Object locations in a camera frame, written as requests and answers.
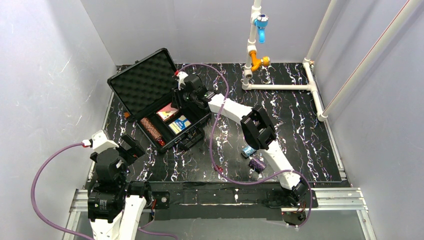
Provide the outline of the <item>black foam-lined poker case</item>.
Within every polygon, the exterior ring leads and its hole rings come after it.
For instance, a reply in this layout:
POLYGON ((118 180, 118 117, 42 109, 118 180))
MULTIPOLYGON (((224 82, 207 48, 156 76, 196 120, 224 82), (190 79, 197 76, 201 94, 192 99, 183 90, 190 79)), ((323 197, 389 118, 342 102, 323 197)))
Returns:
POLYGON ((167 48, 160 48, 147 57, 128 66, 107 80, 108 85, 130 114, 133 121, 147 137, 150 143, 161 153, 178 145, 188 150, 205 137, 204 126, 211 117, 211 112, 196 105, 178 109, 178 113, 164 122, 157 111, 172 103, 172 89, 178 86, 175 78, 177 67, 167 48), (169 124, 184 115, 191 125, 175 134, 169 124), (165 146, 153 139, 142 126, 140 120, 148 118, 161 133, 165 146))

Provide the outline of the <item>red playing card box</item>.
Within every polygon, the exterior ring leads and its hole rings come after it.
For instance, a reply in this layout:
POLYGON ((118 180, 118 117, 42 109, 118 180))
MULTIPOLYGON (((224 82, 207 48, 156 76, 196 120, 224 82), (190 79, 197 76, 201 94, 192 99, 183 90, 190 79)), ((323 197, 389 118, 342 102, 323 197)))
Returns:
POLYGON ((178 112, 179 110, 177 108, 172 107, 172 103, 170 102, 169 104, 165 105, 163 108, 158 110, 156 114, 162 121, 167 122, 178 112))

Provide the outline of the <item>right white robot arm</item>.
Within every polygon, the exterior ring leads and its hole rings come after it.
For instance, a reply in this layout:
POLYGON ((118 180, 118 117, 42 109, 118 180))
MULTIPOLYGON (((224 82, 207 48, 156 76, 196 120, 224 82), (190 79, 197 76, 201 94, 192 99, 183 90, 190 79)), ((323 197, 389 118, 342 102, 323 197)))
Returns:
POLYGON ((226 94, 210 91, 196 74, 177 71, 177 88, 173 90, 172 107, 182 109, 196 105, 203 110, 224 116, 242 128, 247 145, 258 151, 268 162, 274 176, 287 191, 285 201, 292 206, 301 202, 310 190, 308 181, 294 170, 283 153, 276 135, 276 129, 267 111, 261 106, 254 107, 237 103, 226 94))

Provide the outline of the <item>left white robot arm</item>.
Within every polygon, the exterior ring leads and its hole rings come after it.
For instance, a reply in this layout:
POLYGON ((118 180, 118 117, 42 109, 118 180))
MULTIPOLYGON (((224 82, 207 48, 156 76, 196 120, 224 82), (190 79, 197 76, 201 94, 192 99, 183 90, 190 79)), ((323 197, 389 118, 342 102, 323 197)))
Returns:
POLYGON ((129 148, 110 140, 104 130, 90 139, 90 159, 95 165, 87 188, 87 207, 96 240, 135 239, 143 209, 153 200, 148 182, 127 180, 129 167, 145 155, 145 150, 128 134, 121 139, 129 148))

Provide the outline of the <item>blue playing card box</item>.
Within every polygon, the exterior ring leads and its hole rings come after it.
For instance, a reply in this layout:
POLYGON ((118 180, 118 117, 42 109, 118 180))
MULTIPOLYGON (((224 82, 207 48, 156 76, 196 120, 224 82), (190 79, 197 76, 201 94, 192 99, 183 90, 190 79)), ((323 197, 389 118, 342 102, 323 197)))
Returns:
POLYGON ((179 118, 172 121, 168 126, 177 135, 183 130, 187 129, 190 125, 191 122, 189 119, 186 116, 181 115, 179 118))

